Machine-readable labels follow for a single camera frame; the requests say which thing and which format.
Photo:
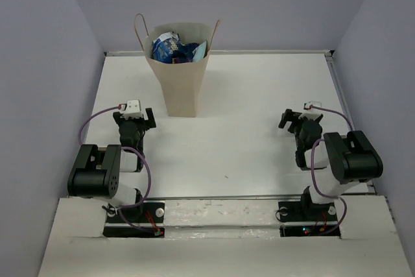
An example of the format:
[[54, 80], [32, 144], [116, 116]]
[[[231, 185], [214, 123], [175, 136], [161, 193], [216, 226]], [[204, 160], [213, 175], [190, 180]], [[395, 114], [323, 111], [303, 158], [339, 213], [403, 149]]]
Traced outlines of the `brown paper bag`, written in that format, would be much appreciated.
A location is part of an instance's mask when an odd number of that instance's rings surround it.
[[[168, 116], [195, 117], [197, 115], [198, 95], [207, 68], [210, 49], [220, 20], [211, 27], [203, 23], [180, 22], [159, 25], [149, 31], [145, 28], [146, 36], [140, 36], [137, 29], [137, 18], [134, 16], [134, 31], [144, 52], [145, 58], [155, 74], [163, 92]], [[179, 34], [181, 44], [207, 41], [205, 57], [199, 62], [182, 64], [164, 64], [152, 59], [152, 42], [165, 32]]]

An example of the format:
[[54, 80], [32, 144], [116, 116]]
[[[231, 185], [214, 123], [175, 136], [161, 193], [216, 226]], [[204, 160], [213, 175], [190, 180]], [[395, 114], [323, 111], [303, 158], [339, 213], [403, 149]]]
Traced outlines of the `blue white snack pack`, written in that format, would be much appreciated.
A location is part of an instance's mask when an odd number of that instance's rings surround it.
[[152, 42], [152, 59], [164, 64], [171, 64], [181, 44], [179, 34], [165, 32]]

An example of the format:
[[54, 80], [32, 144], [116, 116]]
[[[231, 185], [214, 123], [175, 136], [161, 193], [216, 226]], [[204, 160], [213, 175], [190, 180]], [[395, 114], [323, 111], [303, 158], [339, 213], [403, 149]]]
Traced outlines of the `light blue cassava chips bag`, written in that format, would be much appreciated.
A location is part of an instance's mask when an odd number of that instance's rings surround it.
[[207, 41], [205, 40], [201, 44], [199, 44], [194, 50], [193, 50], [193, 58], [192, 62], [199, 62], [201, 61], [206, 54], [206, 48], [207, 48]]

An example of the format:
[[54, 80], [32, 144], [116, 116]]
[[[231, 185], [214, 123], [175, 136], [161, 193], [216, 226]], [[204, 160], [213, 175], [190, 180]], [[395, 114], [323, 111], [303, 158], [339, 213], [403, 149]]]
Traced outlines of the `dark blue purple snack bag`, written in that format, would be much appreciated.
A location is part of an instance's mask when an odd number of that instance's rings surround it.
[[176, 49], [172, 53], [172, 63], [182, 64], [193, 61], [195, 55], [195, 49], [199, 46], [199, 43], [177, 44]]

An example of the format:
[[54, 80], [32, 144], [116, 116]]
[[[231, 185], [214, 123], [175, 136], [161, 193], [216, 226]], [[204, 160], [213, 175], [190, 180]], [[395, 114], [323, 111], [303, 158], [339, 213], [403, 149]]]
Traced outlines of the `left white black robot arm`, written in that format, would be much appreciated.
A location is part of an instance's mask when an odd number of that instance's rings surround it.
[[[145, 212], [144, 203], [152, 185], [150, 167], [143, 153], [144, 137], [148, 130], [156, 128], [156, 120], [151, 108], [146, 108], [147, 115], [143, 116], [139, 104], [120, 104], [105, 109], [105, 112], [112, 110], [120, 143], [101, 149], [96, 144], [85, 144], [79, 139], [80, 148], [67, 180], [67, 191], [72, 197], [107, 202], [110, 211], [124, 223], [143, 230], [138, 222]], [[124, 154], [137, 158], [135, 172], [146, 170], [145, 193], [119, 181]]]

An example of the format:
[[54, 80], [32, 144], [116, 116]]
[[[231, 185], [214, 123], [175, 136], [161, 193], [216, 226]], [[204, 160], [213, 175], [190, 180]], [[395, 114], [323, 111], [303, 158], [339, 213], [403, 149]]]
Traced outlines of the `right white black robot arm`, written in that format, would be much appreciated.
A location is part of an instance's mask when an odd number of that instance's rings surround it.
[[285, 222], [336, 221], [334, 202], [350, 188], [379, 178], [383, 163], [364, 132], [324, 132], [325, 109], [310, 105], [304, 112], [285, 110], [279, 128], [294, 135], [295, 162], [311, 175], [298, 201], [280, 202], [276, 217]]

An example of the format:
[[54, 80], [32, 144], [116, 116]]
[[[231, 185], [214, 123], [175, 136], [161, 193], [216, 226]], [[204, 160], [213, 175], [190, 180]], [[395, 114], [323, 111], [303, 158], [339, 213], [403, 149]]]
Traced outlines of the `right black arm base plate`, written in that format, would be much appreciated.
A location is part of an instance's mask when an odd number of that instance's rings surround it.
[[281, 237], [340, 237], [337, 212], [333, 203], [305, 210], [299, 200], [281, 201], [278, 203], [275, 217], [280, 223]]

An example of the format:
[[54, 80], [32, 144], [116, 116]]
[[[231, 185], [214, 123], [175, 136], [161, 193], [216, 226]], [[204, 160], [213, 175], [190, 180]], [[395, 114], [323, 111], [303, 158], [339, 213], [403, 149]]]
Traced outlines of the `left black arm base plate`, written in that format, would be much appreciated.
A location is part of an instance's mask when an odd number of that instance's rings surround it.
[[123, 210], [127, 223], [116, 209], [107, 204], [103, 236], [109, 238], [163, 238], [165, 236], [165, 201], [150, 200], [140, 207]]

